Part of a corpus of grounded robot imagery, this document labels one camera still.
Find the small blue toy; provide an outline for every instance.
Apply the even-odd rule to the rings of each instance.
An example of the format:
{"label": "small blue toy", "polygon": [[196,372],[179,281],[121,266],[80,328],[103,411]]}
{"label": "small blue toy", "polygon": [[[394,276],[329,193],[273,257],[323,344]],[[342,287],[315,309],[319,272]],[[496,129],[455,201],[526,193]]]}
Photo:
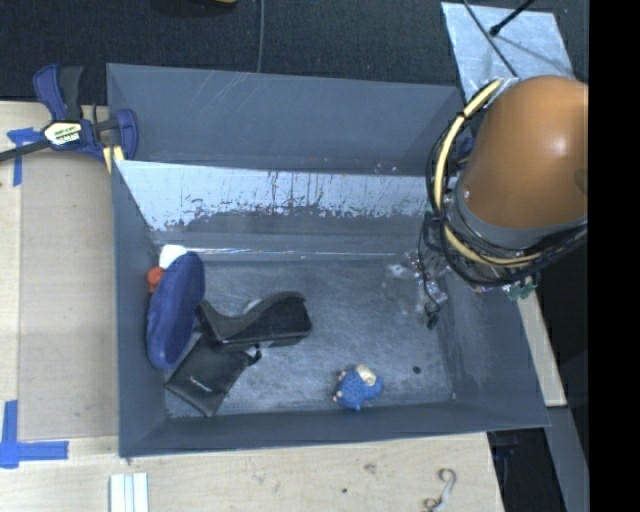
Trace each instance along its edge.
{"label": "small blue toy", "polygon": [[382,377],[376,377],[367,366],[359,364],[338,377],[338,390],[333,401],[349,409],[360,410],[362,402],[380,396],[384,388]]}

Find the black cable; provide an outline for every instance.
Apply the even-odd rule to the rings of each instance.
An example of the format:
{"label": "black cable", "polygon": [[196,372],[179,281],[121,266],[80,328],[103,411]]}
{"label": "black cable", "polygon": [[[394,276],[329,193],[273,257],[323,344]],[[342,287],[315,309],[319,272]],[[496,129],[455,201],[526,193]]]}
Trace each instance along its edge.
{"label": "black cable", "polygon": [[[453,232],[453,228],[451,223],[449,222],[444,211],[438,207],[437,202],[435,201],[435,192],[434,192],[434,176],[433,176],[433,167],[434,162],[436,161],[436,153],[440,150],[442,145],[442,141],[446,137],[446,134],[449,131],[449,127],[447,127],[438,137],[438,140],[433,146],[431,151],[431,155],[427,166],[425,168],[425,182],[428,193],[428,199],[431,204],[432,212],[428,210],[425,211],[422,220],[422,227],[420,231],[420,236],[418,238],[418,258],[420,260],[421,272],[423,274],[423,279],[426,280],[426,269],[424,269],[423,257],[422,257],[422,243],[425,244],[429,249],[439,252],[444,255],[445,259],[449,266],[465,281],[475,286],[504,286],[510,285],[517,282],[524,282],[524,280],[537,274],[542,269],[557,261],[563,254],[574,250],[584,244],[586,242],[586,226],[580,226],[578,228],[572,228],[568,230],[568,235],[564,237],[559,244],[555,244],[552,247],[549,247],[543,251],[540,251],[540,254],[533,260],[523,263],[521,267],[517,267],[517,270],[512,270],[509,267],[501,267],[500,265],[496,265],[492,261],[486,259],[482,254],[478,254],[469,244],[460,240],[465,246],[467,246],[470,250],[477,254],[479,258],[486,262],[486,265],[490,268],[500,268],[505,274],[508,274],[507,277],[495,277],[495,278],[487,278],[487,279],[478,279],[477,277],[473,277],[469,274],[469,272],[465,272],[461,266],[458,264],[457,260],[470,261],[468,258],[465,258],[463,255],[459,254],[456,251],[452,251],[446,242],[446,233],[445,228],[449,228]],[[448,187],[448,166],[445,167],[445,172],[442,175],[442,187],[441,189],[444,191]],[[441,248],[434,246],[429,243],[427,228],[434,228],[436,224],[439,224],[439,235],[441,240]],[[478,265],[477,262],[470,261],[471,265]]]}
{"label": "black cable", "polygon": [[262,52],[263,52],[263,47],[264,47],[264,8],[265,8],[265,1],[266,0],[261,0],[260,1],[260,36],[259,36],[259,40],[258,40],[258,65],[256,67],[256,72],[257,73],[261,73],[262,72]]}
{"label": "black cable", "polygon": [[527,0],[515,11],[509,14],[509,16],[503,19],[500,23],[497,23],[493,27],[491,27],[491,30],[489,30],[489,34],[491,34],[493,37],[497,36],[500,33],[500,31],[507,25],[507,23],[509,23],[516,16],[519,16],[522,11],[524,11],[527,7],[529,7],[535,1],[536,0]]}
{"label": "black cable", "polygon": [[435,322],[438,319],[438,314],[440,313],[440,304],[438,303],[438,301],[433,297],[433,295],[431,295],[431,292],[429,292],[429,288],[427,287],[427,281],[431,280],[431,276],[428,275],[427,273],[427,269],[425,267],[424,264],[424,258],[422,256],[422,247],[421,247],[421,241],[422,241],[422,233],[420,233],[420,236],[418,237],[418,247],[417,247],[417,253],[418,253],[418,270],[420,271],[420,274],[422,275],[422,288],[424,290],[425,295],[429,298],[429,300],[431,301],[431,304],[433,304],[433,306],[435,307],[434,311],[429,311],[427,309],[427,306],[425,304],[424,307],[424,311],[427,314],[427,327],[429,329],[432,329],[433,326],[435,325]]}
{"label": "black cable", "polygon": [[471,18],[473,18],[473,21],[476,23],[476,25],[478,26],[478,28],[480,29],[480,31],[482,32],[482,34],[484,35],[485,39],[487,40],[487,42],[491,45],[491,47],[493,48],[493,50],[496,52],[496,54],[498,55],[498,57],[500,57],[500,60],[502,62],[504,62],[504,65],[507,66],[507,69],[509,70],[509,72],[515,76],[516,78],[520,78],[520,75],[518,75],[518,73],[516,72],[515,69],[513,69],[513,66],[509,63],[509,61],[506,59],[506,57],[502,54],[502,52],[498,49],[498,47],[496,46],[496,44],[493,42],[493,40],[491,39],[491,36],[487,33],[487,31],[484,29],[484,27],[482,26],[482,24],[480,23],[480,20],[477,18],[476,14],[473,12],[473,10],[471,9],[471,6],[469,5],[469,3],[467,2],[467,0],[462,0],[462,3],[464,4],[464,6],[466,7],[467,11],[469,12],[469,15],[471,16]]}

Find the table surface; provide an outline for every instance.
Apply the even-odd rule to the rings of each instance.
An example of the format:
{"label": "table surface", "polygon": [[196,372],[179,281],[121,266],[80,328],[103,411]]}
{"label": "table surface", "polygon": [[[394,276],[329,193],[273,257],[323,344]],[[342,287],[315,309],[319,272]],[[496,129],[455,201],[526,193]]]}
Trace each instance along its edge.
{"label": "table surface", "polygon": [[[104,108],[99,109],[99,115],[105,115]],[[0,150],[13,147],[4,135],[7,130],[28,126],[39,129],[48,121],[48,112],[37,103],[0,102]],[[61,173],[65,166],[107,172],[97,161],[44,150],[37,158],[24,159],[25,178],[36,165],[45,165],[51,173]],[[24,335],[20,317],[20,290],[24,286],[20,273],[22,187],[28,186],[28,180],[21,187],[13,187],[12,180],[13,161],[3,162],[0,164],[3,269],[0,401],[24,398],[27,386],[20,379],[20,372],[28,371],[19,368],[20,340]],[[519,306],[545,402],[547,406],[566,405],[536,297],[519,301]],[[52,389],[68,385],[56,372],[47,372],[40,378]],[[443,467],[457,474],[446,510],[504,510],[488,439],[483,433],[128,460],[118,457],[115,435],[86,437],[74,433],[65,438],[71,439],[68,460],[28,462],[16,470],[0,469],[0,510],[108,510],[109,476],[146,472],[152,512],[422,511],[424,500],[437,498],[443,490],[444,484],[438,479],[438,471]]]}

